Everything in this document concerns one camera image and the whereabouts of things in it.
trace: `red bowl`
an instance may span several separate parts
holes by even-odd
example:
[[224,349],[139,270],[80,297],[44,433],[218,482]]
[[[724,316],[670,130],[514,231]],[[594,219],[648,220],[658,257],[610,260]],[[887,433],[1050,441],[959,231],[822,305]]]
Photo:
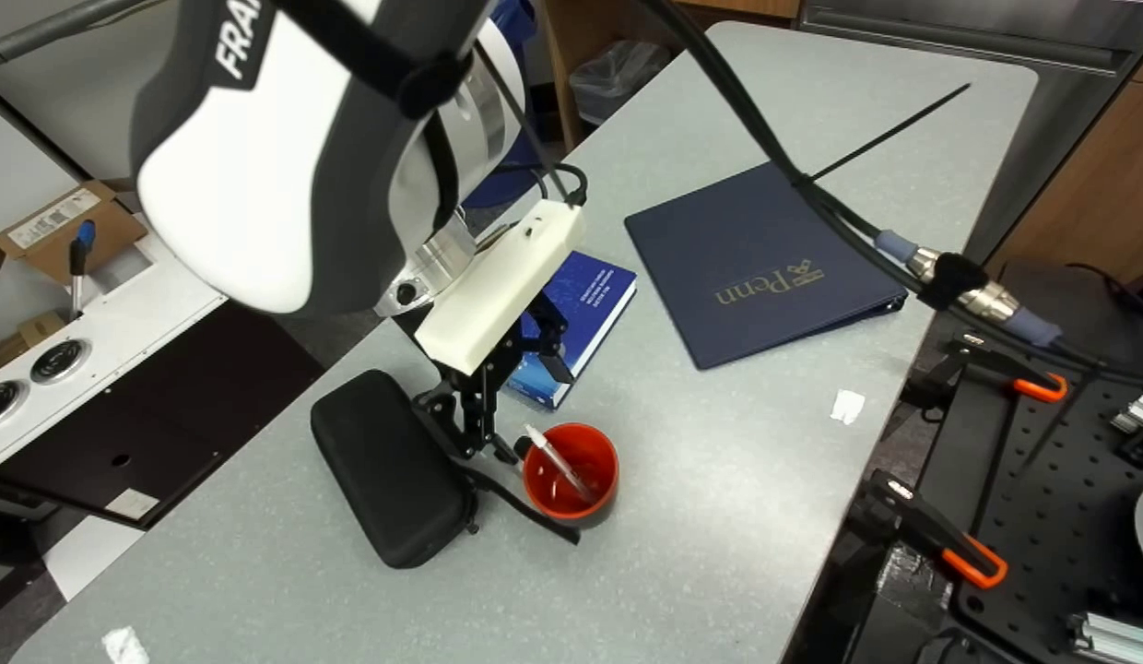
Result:
[[572,472],[590,488],[590,499],[557,472],[557,466],[532,446],[525,456],[525,488],[538,511],[559,522],[597,522],[615,500],[621,462],[605,433],[590,423],[557,423],[546,437],[559,449]]

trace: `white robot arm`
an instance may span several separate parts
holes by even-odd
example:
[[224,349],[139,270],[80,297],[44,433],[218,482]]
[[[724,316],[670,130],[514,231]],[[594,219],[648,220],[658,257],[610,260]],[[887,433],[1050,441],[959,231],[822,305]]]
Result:
[[[515,99],[525,82],[486,11],[489,0],[181,0],[170,64],[133,121],[156,231],[248,305],[374,311],[520,134],[486,58]],[[435,112],[396,99],[375,86],[403,64],[380,64],[361,35],[420,71],[468,72]],[[382,313],[435,290],[412,279]]]

